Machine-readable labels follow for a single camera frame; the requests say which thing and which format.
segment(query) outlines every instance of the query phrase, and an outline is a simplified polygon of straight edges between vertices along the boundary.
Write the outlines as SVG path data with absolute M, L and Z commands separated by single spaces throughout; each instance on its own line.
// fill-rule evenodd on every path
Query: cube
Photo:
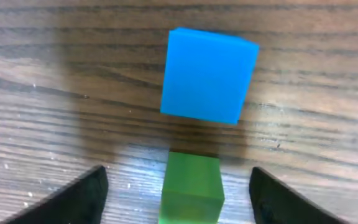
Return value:
M 258 51 L 239 37 L 171 30 L 161 113 L 237 124 Z
M 219 159 L 169 153 L 159 224 L 217 223 L 223 202 Z

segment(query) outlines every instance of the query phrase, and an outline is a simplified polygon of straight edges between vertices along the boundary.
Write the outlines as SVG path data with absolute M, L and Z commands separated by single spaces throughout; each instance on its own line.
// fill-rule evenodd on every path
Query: green block's top face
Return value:
M 224 200 L 219 159 L 170 152 L 163 192 Z

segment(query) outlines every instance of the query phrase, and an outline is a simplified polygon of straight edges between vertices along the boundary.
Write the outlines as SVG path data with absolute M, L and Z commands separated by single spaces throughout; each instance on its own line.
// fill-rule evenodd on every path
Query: green block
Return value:
M 219 159 L 169 153 L 159 224 L 217 223 L 223 202 Z

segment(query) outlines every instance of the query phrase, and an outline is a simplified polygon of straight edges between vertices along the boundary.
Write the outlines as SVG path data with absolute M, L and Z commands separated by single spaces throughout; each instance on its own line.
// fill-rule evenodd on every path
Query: blue block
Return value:
M 171 30 L 161 113 L 237 124 L 258 51 L 239 37 Z

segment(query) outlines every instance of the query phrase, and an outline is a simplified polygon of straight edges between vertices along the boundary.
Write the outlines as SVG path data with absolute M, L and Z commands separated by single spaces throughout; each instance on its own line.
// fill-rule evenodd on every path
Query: tabletop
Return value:
M 160 114 L 176 27 L 260 44 L 237 126 Z M 254 166 L 358 223 L 358 0 L 0 0 L 0 221 L 102 164 L 103 223 L 157 223 L 170 149 L 220 158 L 220 223 Z

